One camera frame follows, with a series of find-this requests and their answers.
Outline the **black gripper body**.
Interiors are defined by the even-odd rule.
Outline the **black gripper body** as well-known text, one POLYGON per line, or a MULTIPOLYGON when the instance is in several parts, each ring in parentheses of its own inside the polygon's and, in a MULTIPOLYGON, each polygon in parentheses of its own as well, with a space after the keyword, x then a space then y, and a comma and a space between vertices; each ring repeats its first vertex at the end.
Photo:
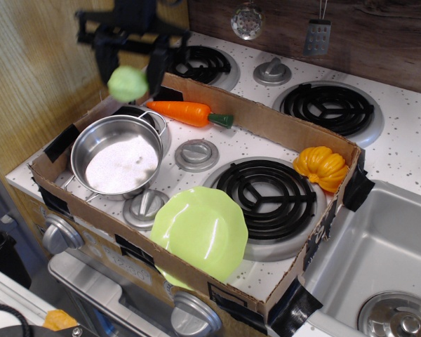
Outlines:
POLYGON ((155 39, 165 34, 171 47, 180 47, 187 54, 188 29, 164 22, 156 13, 155 1, 115 1, 112 10, 75 13, 79 31, 77 42, 93 47, 96 33, 115 34, 121 39, 120 51, 149 55, 155 39))

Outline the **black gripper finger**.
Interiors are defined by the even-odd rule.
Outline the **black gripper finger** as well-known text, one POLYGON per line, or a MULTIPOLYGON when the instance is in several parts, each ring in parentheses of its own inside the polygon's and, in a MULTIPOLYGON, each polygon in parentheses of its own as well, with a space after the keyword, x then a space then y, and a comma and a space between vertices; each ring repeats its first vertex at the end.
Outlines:
POLYGON ((96 33, 93 40, 95 60, 103 83, 110 80, 119 66, 119 47, 121 39, 115 34, 96 33))
POLYGON ((171 47, 170 37, 168 35, 161 34, 155 39, 146 69, 147 83, 151 97, 159 93, 164 74, 181 57, 182 49, 180 47, 171 47))

